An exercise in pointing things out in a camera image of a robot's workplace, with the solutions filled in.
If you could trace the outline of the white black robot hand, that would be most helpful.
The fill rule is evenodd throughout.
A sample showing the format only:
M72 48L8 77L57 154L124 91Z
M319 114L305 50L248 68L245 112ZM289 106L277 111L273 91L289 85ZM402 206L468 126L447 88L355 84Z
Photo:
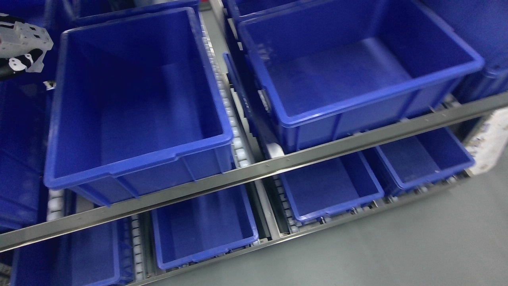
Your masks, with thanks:
M42 56L43 50L35 48L27 52L27 54L10 58L1 58L0 80L8 80L29 72L29 69L31 69Z

